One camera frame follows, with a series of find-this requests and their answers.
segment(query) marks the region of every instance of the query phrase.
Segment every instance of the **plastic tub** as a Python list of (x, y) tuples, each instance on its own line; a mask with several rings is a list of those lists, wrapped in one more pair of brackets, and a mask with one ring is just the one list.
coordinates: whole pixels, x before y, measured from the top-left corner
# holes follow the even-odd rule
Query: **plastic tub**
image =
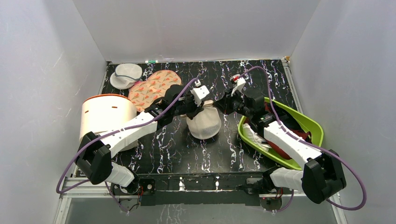
[[(269, 99), (267, 97), (265, 97), (265, 102), (269, 102)], [(307, 116), (303, 115), (302, 113), (284, 105), (281, 104), (275, 100), (272, 100), (273, 103), (275, 103), (277, 106), (285, 109), (288, 113), (290, 113), (290, 115), (292, 115), (294, 117), (294, 119), (296, 119), (296, 121), (300, 124), (301, 128), (307, 132), (310, 131), (312, 134), (312, 143), (314, 145), (317, 146), (321, 146), (322, 145), (322, 141), (323, 141), (323, 129), (322, 127), (314, 120), (308, 118)], [(250, 141), (249, 139), (247, 139), (244, 135), (243, 135), (243, 131), (242, 131), (242, 125), (245, 123), (246, 117), (242, 117), (242, 119), (240, 120), (239, 124), (238, 124), (238, 133), (241, 137), (241, 139), (247, 143), (248, 145), (250, 145), (251, 147), (253, 147), (255, 150), (257, 150), (258, 152), (260, 152), (261, 154), (267, 156), (268, 158), (272, 159), (273, 161), (287, 167), (290, 169), (296, 169), (296, 170), (301, 170), (300, 166), (297, 164), (296, 161), (294, 161), (293, 159), (291, 160), (286, 160), (284, 158), (282, 158), (277, 152), (275, 152), (273, 149), (270, 149), (268, 152), (261, 150), (255, 143), (253, 143), (252, 141)]]

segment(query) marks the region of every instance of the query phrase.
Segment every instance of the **laundry basket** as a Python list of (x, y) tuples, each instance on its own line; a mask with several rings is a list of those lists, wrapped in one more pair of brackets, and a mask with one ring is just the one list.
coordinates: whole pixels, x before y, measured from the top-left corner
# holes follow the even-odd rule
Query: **laundry basket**
[[(269, 99), (267, 97), (265, 97), (265, 102), (269, 102)], [(272, 100), (272, 102), (275, 103), (277, 106), (281, 107), (282, 109), (286, 110), (288, 113), (290, 113), (290, 115), (293, 116), (294, 119), (296, 119), (296, 121), (300, 124), (301, 128), (305, 132), (308, 132), (308, 131), (311, 132), (311, 134), (312, 134), (311, 140), (314, 145), (317, 145), (317, 146), (322, 145), (324, 133), (323, 133), (322, 127), (316, 121), (308, 118), (307, 116), (303, 115), (302, 113), (300, 113), (300, 112), (298, 112), (284, 104), (281, 104), (275, 100)], [(268, 158), (272, 159), (273, 161), (275, 161), (287, 168), (301, 170), (300, 166), (293, 159), (286, 160), (286, 159), (282, 158), (273, 149), (269, 149), (269, 151), (266, 152), (266, 151), (260, 149), (254, 142), (252, 142), (247, 137), (245, 137), (243, 135), (243, 128), (242, 128), (243, 124), (245, 123), (245, 120), (246, 120), (246, 117), (243, 116), (238, 124), (238, 133), (239, 133), (241, 139), (245, 143), (247, 143), (248, 145), (253, 147), (258, 152), (262, 153), (263, 155), (267, 156)]]

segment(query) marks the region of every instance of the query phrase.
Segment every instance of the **black marble surface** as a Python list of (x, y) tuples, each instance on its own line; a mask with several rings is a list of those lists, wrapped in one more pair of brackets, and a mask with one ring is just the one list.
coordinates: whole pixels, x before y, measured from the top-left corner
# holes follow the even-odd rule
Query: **black marble surface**
[[(268, 96), (266, 78), (274, 99), (296, 108), (290, 86), (281, 60), (216, 61), (185, 63), (138, 64), (143, 69), (142, 79), (159, 70), (175, 71), (186, 84), (198, 77), (211, 93), (211, 98), (219, 99), (224, 90), (231, 87), (229, 79), (253, 66), (262, 66), (267, 74), (259, 70), (246, 76), (246, 88), (257, 95)], [(114, 93), (128, 97), (128, 90), (118, 90), (111, 86), (109, 77), (116, 64), (107, 67), (102, 94)], [(252, 149), (239, 137), (237, 126), (241, 116), (220, 113), (222, 127), (215, 137), (208, 140), (195, 139), (189, 132), (185, 119), (176, 117), (161, 130), (139, 139), (138, 147), (120, 152), (114, 161), (128, 166), (138, 174), (204, 173), (204, 172), (251, 172), (265, 171), (275, 162)]]

